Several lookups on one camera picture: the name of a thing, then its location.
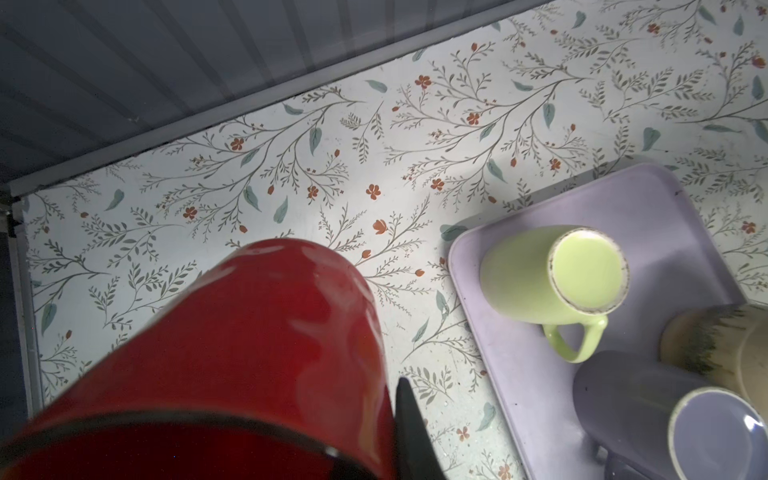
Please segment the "purple mug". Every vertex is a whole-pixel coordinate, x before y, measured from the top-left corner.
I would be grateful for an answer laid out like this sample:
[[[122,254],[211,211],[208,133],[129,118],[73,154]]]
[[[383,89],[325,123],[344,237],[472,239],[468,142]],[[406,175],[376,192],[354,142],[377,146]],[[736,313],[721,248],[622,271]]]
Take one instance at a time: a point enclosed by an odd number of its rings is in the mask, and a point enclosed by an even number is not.
[[[604,450],[607,479],[764,479],[767,428],[757,410],[703,377],[603,351],[578,369],[573,402]]]

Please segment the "light green mug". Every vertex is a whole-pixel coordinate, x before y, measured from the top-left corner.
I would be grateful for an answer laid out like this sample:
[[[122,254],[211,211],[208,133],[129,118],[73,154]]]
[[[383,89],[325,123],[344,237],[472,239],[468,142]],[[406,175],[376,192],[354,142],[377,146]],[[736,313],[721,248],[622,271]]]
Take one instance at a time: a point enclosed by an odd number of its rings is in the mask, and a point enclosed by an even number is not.
[[[479,278],[497,313],[539,325],[550,347],[577,364],[595,353],[609,314],[628,296],[630,268],[607,234],[554,225],[498,242],[483,257]]]

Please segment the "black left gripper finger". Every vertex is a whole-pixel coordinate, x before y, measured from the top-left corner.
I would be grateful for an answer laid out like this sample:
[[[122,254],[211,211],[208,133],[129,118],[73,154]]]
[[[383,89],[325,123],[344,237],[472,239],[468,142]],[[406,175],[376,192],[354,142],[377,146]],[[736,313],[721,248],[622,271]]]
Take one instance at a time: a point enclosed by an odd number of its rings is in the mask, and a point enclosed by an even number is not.
[[[396,389],[394,447],[398,479],[446,479],[406,377],[398,380]]]

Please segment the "beige ceramic teapot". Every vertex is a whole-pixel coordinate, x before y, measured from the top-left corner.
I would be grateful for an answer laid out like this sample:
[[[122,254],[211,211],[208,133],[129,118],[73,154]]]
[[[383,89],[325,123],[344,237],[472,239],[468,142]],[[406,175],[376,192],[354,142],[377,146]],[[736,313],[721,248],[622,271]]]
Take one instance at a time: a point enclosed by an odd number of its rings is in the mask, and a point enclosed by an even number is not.
[[[672,319],[659,345],[660,360],[729,389],[767,417],[767,307],[761,304],[697,309]]]

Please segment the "red mug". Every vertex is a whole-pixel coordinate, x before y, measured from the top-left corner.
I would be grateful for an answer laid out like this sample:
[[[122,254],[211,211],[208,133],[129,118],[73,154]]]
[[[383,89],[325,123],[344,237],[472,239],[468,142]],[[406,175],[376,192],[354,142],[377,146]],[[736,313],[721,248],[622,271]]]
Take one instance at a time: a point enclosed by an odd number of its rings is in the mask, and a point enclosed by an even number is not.
[[[1,449],[5,479],[393,479],[373,294],[340,254],[245,246]]]

